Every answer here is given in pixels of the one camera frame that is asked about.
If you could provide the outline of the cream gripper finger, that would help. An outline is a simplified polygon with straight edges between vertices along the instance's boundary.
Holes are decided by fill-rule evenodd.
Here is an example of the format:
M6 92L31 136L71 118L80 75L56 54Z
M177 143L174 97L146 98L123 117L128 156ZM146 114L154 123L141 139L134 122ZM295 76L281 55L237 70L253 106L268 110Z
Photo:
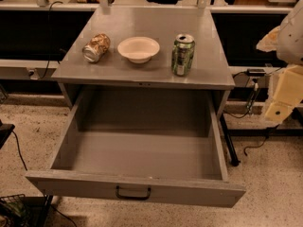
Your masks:
M268 121L282 123L303 100L303 66L290 64L275 74L275 79L264 117Z
M276 51L277 35L280 31L280 26L269 31L256 45L256 49L263 52Z

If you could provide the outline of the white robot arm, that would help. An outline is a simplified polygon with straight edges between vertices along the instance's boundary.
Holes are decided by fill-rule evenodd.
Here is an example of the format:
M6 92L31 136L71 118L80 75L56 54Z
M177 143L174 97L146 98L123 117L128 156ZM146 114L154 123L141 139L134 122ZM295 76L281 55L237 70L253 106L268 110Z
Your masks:
M266 120L281 123L303 100L303 0L257 44L257 50L275 51L287 67L276 75L276 82L265 111Z

